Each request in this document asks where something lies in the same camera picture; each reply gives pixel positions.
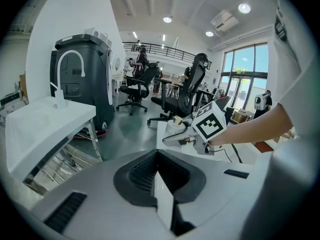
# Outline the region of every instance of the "chair seat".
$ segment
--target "chair seat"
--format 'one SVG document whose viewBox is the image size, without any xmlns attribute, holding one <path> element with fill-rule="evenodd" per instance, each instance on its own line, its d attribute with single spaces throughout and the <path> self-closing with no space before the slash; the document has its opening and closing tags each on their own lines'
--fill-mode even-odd
<svg viewBox="0 0 320 240">
<path fill-rule="evenodd" d="M 132 89 L 132 88 L 129 88 L 128 86 L 121 86 L 120 87 L 120 91 L 125 93 L 125 94 L 139 96 L 139 90 L 138 89 Z M 143 98 L 145 98 L 147 95 L 148 95 L 147 91 L 141 90 L 141 96 Z"/>
<path fill-rule="evenodd" d="M 162 106 L 162 99 L 158 97 L 152 97 L 151 101 L 155 104 Z M 172 97 L 165 97 L 165 110 L 171 111 L 179 115 L 178 100 Z"/>
</svg>

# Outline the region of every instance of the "metal railing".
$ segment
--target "metal railing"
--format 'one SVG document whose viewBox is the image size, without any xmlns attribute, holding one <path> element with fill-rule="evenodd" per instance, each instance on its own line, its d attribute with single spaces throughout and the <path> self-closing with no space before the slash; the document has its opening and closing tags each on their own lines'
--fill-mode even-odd
<svg viewBox="0 0 320 240">
<path fill-rule="evenodd" d="M 156 54 L 156 55 L 162 55 L 166 57 L 170 57 L 173 59 L 181 60 L 184 62 L 192 63 L 194 62 L 195 55 L 183 50 L 171 48 L 168 46 L 161 46 L 159 44 L 155 43 L 146 43 L 141 42 L 141 45 L 145 46 L 146 52 L 148 54 Z M 123 48 L 126 52 L 137 52 L 140 46 L 137 42 L 123 42 Z M 211 61 L 209 61 L 208 64 L 208 70 L 210 70 Z"/>
</svg>

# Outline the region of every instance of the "chair backrest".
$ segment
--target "chair backrest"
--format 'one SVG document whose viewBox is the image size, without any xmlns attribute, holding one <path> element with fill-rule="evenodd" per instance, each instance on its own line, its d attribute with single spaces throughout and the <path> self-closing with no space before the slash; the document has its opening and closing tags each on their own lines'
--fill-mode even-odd
<svg viewBox="0 0 320 240">
<path fill-rule="evenodd" d="M 217 104 L 217 106 L 219 107 L 219 109 L 221 111 L 224 110 L 225 106 L 228 104 L 228 102 L 230 101 L 231 97 L 230 96 L 225 96 L 223 98 L 218 98 L 215 101 L 215 104 Z"/>
<path fill-rule="evenodd" d="M 149 67 L 145 70 L 144 74 L 139 78 L 139 80 L 144 81 L 142 84 L 146 88 L 146 96 L 149 95 L 149 85 L 151 80 L 155 77 L 156 73 L 159 71 L 158 62 L 149 63 Z"/>
<path fill-rule="evenodd" d="M 201 61 L 195 61 L 187 81 L 179 91 L 178 107 L 186 116 L 191 113 L 192 101 L 201 81 L 206 75 L 206 69 Z"/>
</svg>

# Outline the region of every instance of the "chair base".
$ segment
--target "chair base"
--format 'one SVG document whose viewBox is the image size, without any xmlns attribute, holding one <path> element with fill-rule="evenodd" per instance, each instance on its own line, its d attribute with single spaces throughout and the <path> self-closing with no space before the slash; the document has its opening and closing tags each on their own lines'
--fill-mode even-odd
<svg viewBox="0 0 320 240">
<path fill-rule="evenodd" d="M 125 106 L 131 106 L 131 111 L 129 113 L 130 116 L 132 116 L 134 114 L 134 107 L 139 107 L 139 108 L 143 108 L 144 112 L 148 111 L 148 108 L 145 106 L 141 105 L 141 102 L 135 102 L 135 101 L 126 101 L 123 104 L 120 104 L 118 106 L 116 106 L 116 110 L 119 110 L 119 107 L 125 107 Z"/>
<path fill-rule="evenodd" d="M 175 114 L 170 112 L 169 116 L 166 114 L 160 114 L 160 117 L 156 117 L 156 118 L 149 118 L 148 121 L 146 122 L 146 124 L 148 126 L 150 126 L 151 121 L 165 121 L 168 122 L 169 120 L 172 120 L 174 118 Z"/>
</svg>

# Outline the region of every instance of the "white cube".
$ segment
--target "white cube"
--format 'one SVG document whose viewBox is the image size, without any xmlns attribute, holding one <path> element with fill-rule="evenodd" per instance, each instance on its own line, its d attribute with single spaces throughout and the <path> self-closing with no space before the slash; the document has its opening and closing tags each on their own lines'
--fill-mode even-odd
<svg viewBox="0 0 320 240">
<path fill-rule="evenodd" d="M 225 115 L 214 101 L 199 109 L 191 125 L 205 142 L 227 129 Z"/>
</svg>

